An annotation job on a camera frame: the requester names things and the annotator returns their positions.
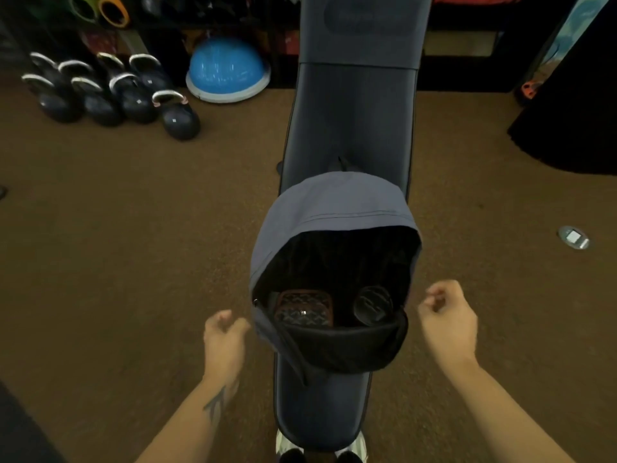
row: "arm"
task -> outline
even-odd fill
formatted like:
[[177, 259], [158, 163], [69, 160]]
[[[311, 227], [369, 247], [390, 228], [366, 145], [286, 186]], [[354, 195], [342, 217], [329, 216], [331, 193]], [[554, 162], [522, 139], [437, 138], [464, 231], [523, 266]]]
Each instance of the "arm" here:
[[221, 414], [234, 397], [244, 363], [245, 319], [231, 320], [231, 311], [216, 313], [205, 322], [204, 378], [167, 421], [136, 463], [204, 463]]
[[429, 349], [501, 463], [574, 463], [476, 360], [478, 318], [456, 281], [440, 281], [418, 307]]

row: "white sticker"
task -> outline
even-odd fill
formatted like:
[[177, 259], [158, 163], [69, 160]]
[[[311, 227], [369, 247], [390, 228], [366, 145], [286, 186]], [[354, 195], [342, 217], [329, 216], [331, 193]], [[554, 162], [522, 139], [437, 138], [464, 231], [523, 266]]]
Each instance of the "white sticker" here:
[[581, 235], [578, 232], [572, 231], [571, 233], [568, 234], [568, 236], [566, 237], [566, 240], [570, 242], [571, 244], [575, 244], [576, 241], [580, 238], [581, 238]]

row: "tattoo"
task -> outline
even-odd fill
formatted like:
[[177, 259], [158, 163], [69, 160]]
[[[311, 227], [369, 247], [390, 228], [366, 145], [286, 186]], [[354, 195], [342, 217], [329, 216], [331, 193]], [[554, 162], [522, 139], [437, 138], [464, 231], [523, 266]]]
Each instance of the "tattoo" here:
[[214, 422], [214, 416], [217, 410], [217, 405], [219, 405], [219, 418], [223, 414], [223, 405], [225, 404], [225, 387], [221, 388], [214, 398], [212, 398], [208, 403], [204, 406], [204, 411], [208, 410], [210, 412], [210, 422]]

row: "white sneaker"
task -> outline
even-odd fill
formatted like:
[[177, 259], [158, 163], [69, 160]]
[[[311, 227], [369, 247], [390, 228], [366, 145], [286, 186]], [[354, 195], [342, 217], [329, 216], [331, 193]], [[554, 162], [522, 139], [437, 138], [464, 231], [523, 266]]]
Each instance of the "white sneaker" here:
[[291, 443], [289, 439], [285, 437], [280, 430], [278, 430], [276, 432], [276, 460], [278, 461], [283, 453], [289, 452], [289, 450], [293, 450], [294, 448], [297, 448], [299, 451], [304, 453], [304, 448], [300, 448], [296, 444]]
[[366, 441], [364, 440], [364, 434], [362, 431], [360, 431], [358, 437], [351, 442], [349, 447], [335, 452], [336, 458], [341, 456], [344, 452], [351, 452], [355, 454], [362, 461], [362, 463], [366, 463], [368, 460], [368, 452], [366, 451]]

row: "kettlebell handle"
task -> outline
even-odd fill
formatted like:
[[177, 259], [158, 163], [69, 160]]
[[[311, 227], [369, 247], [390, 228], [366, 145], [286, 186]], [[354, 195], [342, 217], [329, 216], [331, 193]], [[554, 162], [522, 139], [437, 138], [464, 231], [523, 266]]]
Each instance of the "kettlebell handle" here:
[[103, 92], [103, 88], [101, 87], [101, 85], [96, 81], [89, 79], [88, 77], [74, 77], [73, 79], [71, 79], [71, 84], [75, 88], [79, 87], [79, 89], [81, 89], [82, 91], [84, 91], [82, 85], [89, 85], [95, 88], [96, 92]]
[[107, 60], [114, 61], [114, 62], [116, 62], [116, 63], [118, 64], [118, 66], [119, 66], [121, 69], [125, 69], [125, 67], [124, 67], [124, 63], [122, 63], [122, 60], [120, 60], [118, 57], [116, 57], [116, 56], [115, 56], [114, 54], [112, 54], [112, 53], [99, 52], [99, 53], [97, 53], [97, 54], [96, 54], [96, 57], [97, 57], [98, 59], [107, 59]]
[[128, 64], [131, 66], [131, 68], [134, 68], [133, 62], [139, 59], [148, 59], [156, 63], [158, 66], [160, 66], [160, 61], [158, 61], [156, 57], [153, 57], [152, 55], [148, 53], [135, 53], [134, 55], [131, 55], [128, 59]]
[[49, 66], [51, 66], [53, 69], [58, 69], [58, 64], [55, 61], [40, 52], [30, 52], [30, 60], [32, 60], [34, 64], [36, 64], [37, 60], [42, 60]]
[[163, 89], [163, 91], [157, 91], [154, 94], [152, 94], [152, 103], [154, 104], [154, 107], [160, 107], [160, 98], [162, 97], [177, 97], [179, 99], [181, 99], [181, 103], [183, 105], [186, 105], [189, 103], [189, 100], [186, 98], [186, 96], [184, 94], [181, 94], [178, 91], [174, 91], [173, 89]]
[[125, 79], [126, 77], [134, 77], [135, 79], [139, 79], [137, 75], [129, 72], [120, 73], [119, 75], [114, 76], [112, 79], [109, 80], [109, 90], [112, 92], [112, 94], [115, 94], [113, 88], [115, 87], [116, 83], [121, 79]]
[[81, 60], [67, 60], [67, 61], [63, 61], [62, 63], [60, 63], [58, 65], [58, 71], [62, 72], [63, 69], [68, 68], [68, 67], [83, 67], [83, 68], [87, 69], [88, 71], [90, 71], [91, 73], [94, 72], [94, 68], [93, 67], [91, 67], [85, 61], [81, 61]]
[[41, 85], [45, 85], [51, 90], [55, 89], [54, 84], [46, 77], [34, 75], [33, 73], [26, 73], [25, 75], [22, 75], [22, 81], [28, 85], [28, 89], [31, 92], [41, 91]]

